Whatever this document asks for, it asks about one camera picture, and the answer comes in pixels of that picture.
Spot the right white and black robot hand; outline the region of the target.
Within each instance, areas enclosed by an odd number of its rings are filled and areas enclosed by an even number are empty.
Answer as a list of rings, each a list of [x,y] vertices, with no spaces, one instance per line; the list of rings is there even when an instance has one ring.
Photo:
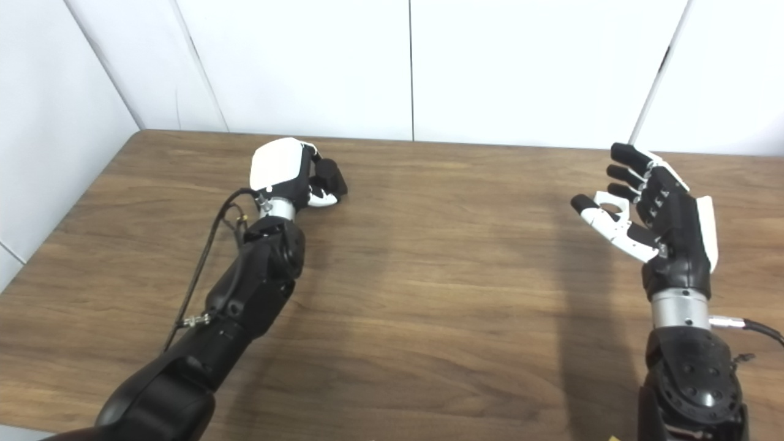
[[[665,290],[711,299],[718,262],[713,200],[693,196],[672,166],[650,151],[613,143],[610,156],[606,173],[612,182],[605,195],[611,204],[632,206],[639,223],[584,194],[575,195],[571,207],[605,240],[642,263],[648,299]]]

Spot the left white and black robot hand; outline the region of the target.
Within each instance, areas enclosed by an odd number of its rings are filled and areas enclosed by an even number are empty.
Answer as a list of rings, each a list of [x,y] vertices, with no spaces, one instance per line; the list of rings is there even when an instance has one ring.
[[[307,207],[333,206],[348,194],[339,166],[313,144],[280,138],[255,150],[249,188],[263,199],[263,214],[292,219]]]

